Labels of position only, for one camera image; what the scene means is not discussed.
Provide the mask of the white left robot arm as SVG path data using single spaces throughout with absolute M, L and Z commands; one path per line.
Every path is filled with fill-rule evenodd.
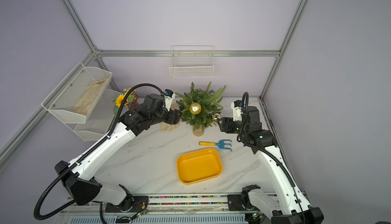
M 175 93 L 166 89 L 159 94 L 150 94 L 143 103 L 133 110 L 122 114 L 130 94 L 141 85 L 132 87 L 125 94 L 110 130 L 99 141 L 71 162 L 61 161 L 55 166 L 57 178 L 46 188 L 34 208 L 34 218 L 45 220 L 76 203 L 78 206 L 90 202 L 107 203 L 127 212 L 135 204 L 132 193 L 123 185 L 110 185 L 95 178 L 100 167 L 123 145 L 133 140 L 152 125 L 167 123 L 176 125 L 182 113 L 172 110 Z M 72 201 L 64 204 L 49 214 L 41 214 L 42 204 L 57 183 L 62 185 L 72 196 Z

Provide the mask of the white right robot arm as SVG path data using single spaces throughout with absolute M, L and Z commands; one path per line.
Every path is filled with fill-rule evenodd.
M 250 185 L 242 189 L 243 207 L 255 207 L 273 224 L 320 224 L 324 215 L 304 196 L 294 181 L 273 133 L 263 129 L 260 113 L 249 105 L 249 95 L 232 102 L 233 116 L 217 120 L 220 131 L 237 134 L 237 141 L 251 148 L 259 158 L 271 180 L 277 198 L 268 196 L 260 186 Z

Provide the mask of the matte gold ball ornament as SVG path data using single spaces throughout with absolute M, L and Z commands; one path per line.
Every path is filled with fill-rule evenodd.
M 193 115 L 198 115 L 202 110 L 202 106 L 197 103 L 197 102 L 193 102 L 190 106 L 189 106 L 189 111 L 193 114 Z

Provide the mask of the shiny gold ball ornament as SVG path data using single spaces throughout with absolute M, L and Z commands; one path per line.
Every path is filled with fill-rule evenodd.
M 214 123 L 217 123 L 217 121 L 221 118 L 221 115 L 218 114 L 218 113 L 216 113 L 216 114 L 213 115 L 212 118 L 213 118 L 213 122 L 214 122 Z

